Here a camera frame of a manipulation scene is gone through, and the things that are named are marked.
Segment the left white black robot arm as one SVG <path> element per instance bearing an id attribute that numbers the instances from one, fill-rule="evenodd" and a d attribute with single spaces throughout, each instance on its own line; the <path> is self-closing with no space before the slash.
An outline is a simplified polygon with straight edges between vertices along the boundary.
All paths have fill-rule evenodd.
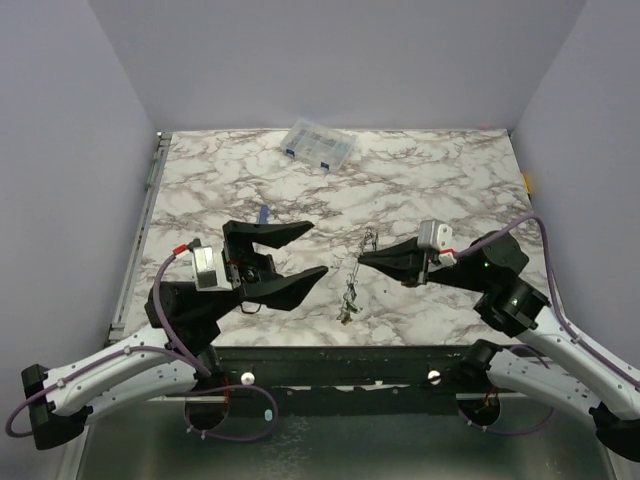
<path id="1" fill-rule="evenodd" d="M 54 449 L 127 404 L 193 389 L 214 392 L 222 375 L 212 347 L 219 320 L 247 303 L 291 311 L 328 272 L 316 266 L 284 276 L 256 246 L 280 249 L 313 226 L 231 220 L 222 227 L 219 249 L 200 239 L 174 248 L 153 280 L 143 328 L 68 365 L 22 371 L 25 400 L 18 409 L 30 423 L 24 435 L 39 450 Z"/>

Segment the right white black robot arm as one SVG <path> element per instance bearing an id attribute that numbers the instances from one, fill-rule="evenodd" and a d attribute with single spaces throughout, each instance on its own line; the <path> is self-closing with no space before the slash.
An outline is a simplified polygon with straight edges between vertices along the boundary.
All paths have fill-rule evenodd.
<path id="1" fill-rule="evenodd" d="M 490 232 L 467 249 L 451 249 L 451 235 L 433 242 L 426 232 L 359 256 L 406 287 L 428 283 L 480 293 L 474 309 L 494 330 L 519 340 L 562 368 L 554 372 L 504 347 L 478 342 L 459 367 L 461 383 L 481 391 L 492 384 L 574 413 L 609 450 L 639 459 L 639 371 L 566 320 L 556 293 L 544 295 L 520 276 L 529 258 L 506 230 Z"/>

